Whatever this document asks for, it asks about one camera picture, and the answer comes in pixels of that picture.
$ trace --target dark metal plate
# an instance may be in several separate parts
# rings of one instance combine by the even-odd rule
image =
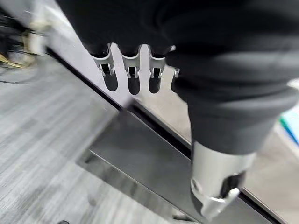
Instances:
[[[91,146],[91,152],[146,187],[188,217],[207,221],[190,195],[190,160],[129,112],[120,115]],[[238,198],[212,224],[269,224]]]

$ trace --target silver joint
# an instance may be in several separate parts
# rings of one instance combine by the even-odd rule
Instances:
[[[179,69],[175,69],[174,70],[174,77],[178,78],[178,75],[179,75]]]
[[[102,75],[104,77],[106,76],[106,74],[103,70],[104,65],[108,66],[109,74],[111,76],[113,76],[115,74],[115,72],[114,72],[114,61],[113,61],[113,57],[112,57],[112,54],[111,54],[110,45],[108,45],[107,47],[108,47],[108,55],[106,57],[97,58],[97,57],[93,56],[94,62],[96,63],[97,67],[101,70]]]
[[[127,57],[122,55],[123,64],[125,66],[125,71],[127,73],[128,78],[131,78],[131,74],[129,68],[135,68],[135,78],[139,77],[139,69],[140,69],[140,52],[133,57]]]
[[[191,189],[196,198],[202,203],[201,214],[208,221],[223,212],[240,194],[240,190],[234,188],[229,191],[225,198],[205,196],[200,192],[200,185],[194,179],[191,180]]]
[[[150,77],[154,78],[154,70],[159,69],[159,76],[158,78],[161,78],[165,69],[165,57],[157,58],[153,57],[151,52],[149,53],[149,72]]]

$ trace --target cable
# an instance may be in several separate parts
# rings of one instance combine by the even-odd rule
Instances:
[[[26,69],[16,69],[16,68],[7,68],[7,69],[8,70],[0,73],[0,77],[6,75],[7,72],[9,72],[9,71],[26,72],[25,71]],[[36,58],[36,72],[35,72],[35,75],[33,77],[25,79],[25,80],[22,80],[22,81],[16,81],[16,82],[14,82],[14,81],[0,80],[0,83],[6,83],[6,84],[30,84],[33,81],[37,81],[38,79],[40,79],[41,76],[39,74],[42,74],[42,72],[44,72],[44,70],[45,70],[45,66],[43,66],[42,60],[40,61],[38,59],[38,57],[37,57]]]
[[[28,52],[30,53],[30,50],[28,48],[28,37],[26,37],[26,34],[28,35],[28,33],[30,32],[30,30],[26,30],[23,34],[22,34],[22,40],[23,40],[23,45],[24,45],[24,52]],[[11,60],[7,59],[4,55],[0,54],[0,62],[6,63],[12,67],[15,68],[27,68],[29,67],[33,62],[35,61],[35,58],[33,56],[25,56],[24,57],[24,62],[23,63],[15,63],[12,62]]]

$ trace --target robotic hand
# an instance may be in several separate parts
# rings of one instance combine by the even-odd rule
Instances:
[[[191,196],[211,220],[239,194],[277,117],[294,106],[299,2],[285,0],[58,0],[86,49],[117,88],[109,44],[123,55],[129,90],[139,86],[139,46],[150,46],[150,84],[164,62],[192,127]]]

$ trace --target yellow cable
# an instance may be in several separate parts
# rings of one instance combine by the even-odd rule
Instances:
[[[22,40],[23,40],[23,44],[24,44],[24,52],[25,53],[31,53],[29,48],[28,48],[28,37],[26,37],[26,35],[28,35],[28,32],[30,30],[26,30],[23,34],[22,34]],[[5,64],[8,64],[14,68],[20,68],[20,69],[23,69],[23,68],[27,68],[29,67],[34,61],[35,61],[35,57],[33,56],[30,56],[30,55],[25,55],[24,56],[24,62],[23,63],[15,63],[15,62],[12,62],[11,60],[7,59],[6,57],[4,57],[4,55],[1,55],[0,54],[0,62],[3,62]]]

